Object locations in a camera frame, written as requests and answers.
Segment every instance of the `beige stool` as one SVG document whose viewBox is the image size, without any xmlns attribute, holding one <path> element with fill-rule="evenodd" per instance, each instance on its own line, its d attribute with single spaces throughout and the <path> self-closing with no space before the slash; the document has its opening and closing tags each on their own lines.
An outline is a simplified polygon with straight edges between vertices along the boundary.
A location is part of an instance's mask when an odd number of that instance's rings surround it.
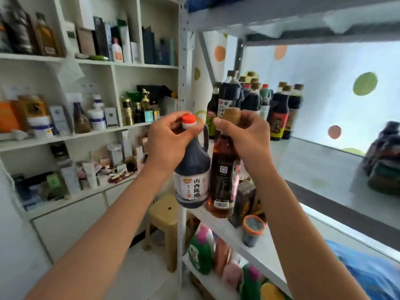
<svg viewBox="0 0 400 300">
<path fill-rule="evenodd" d="M 167 269 L 172 273 L 176 271 L 177 266 L 178 217 L 179 205 L 174 195 L 166 195 L 150 206 L 146 223 L 146 237 L 143 244 L 145 251 L 150 250 L 153 246 L 150 240 L 150 224 L 162 230 L 165 235 Z"/>
</svg>

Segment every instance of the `cork cap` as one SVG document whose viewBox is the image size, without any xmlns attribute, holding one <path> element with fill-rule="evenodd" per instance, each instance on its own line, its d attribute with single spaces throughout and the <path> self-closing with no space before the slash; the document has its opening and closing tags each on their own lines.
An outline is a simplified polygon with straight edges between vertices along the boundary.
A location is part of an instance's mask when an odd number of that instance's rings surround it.
<svg viewBox="0 0 400 300">
<path fill-rule="evenodd" d="M 251 89 L 252 90 L 259 90 L 261 88 L 261 83 L 252 83 Z"/>
<path fill-rule="evenodd" d="M 304 88 L 304 84 L 295 84 L 294 85 L 294 89 L 296 89 L 296 90 L 303 90 L 303 88 Z"/>
<path fill-rule="evenodd" d="M 226 121 L 232 122 L 234 125 L 238 125 L 240 122 L 240 117 L 242 116 L 242 113 L 240 111 L 240 108 L 238 107 L 228 107 L 225 109 L 223 119 Z"/>
<path fill-rule="evenodd" d="M 282 88 L 282 91 L 287 91 L 287 92 L 291 92 L 292 91 L 292 86 L 291 85 L 285 85 L 283 88 Z"/>
</svg>

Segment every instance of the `wall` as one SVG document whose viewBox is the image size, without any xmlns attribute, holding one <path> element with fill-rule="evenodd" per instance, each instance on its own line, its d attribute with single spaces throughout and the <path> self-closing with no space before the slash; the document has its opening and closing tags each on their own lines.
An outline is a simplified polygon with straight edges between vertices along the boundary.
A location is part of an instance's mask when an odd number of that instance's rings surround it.
<svg viewBox="0 0 400 300">
<path fill-rule="evenodd" d="M 363 154 L 388 120 L 400 121 L 399 65 L 400 42 L 249 47 L 242 74 L 257 71 L 273 90 L 305 84 L 293 135 Z"/>
<path fill-rule="evenodd" d="M 13 207 L 10 188 L 0 170 L 0 298 L 20 300 L 49 268 L 27 221 Z"/>
</svg>

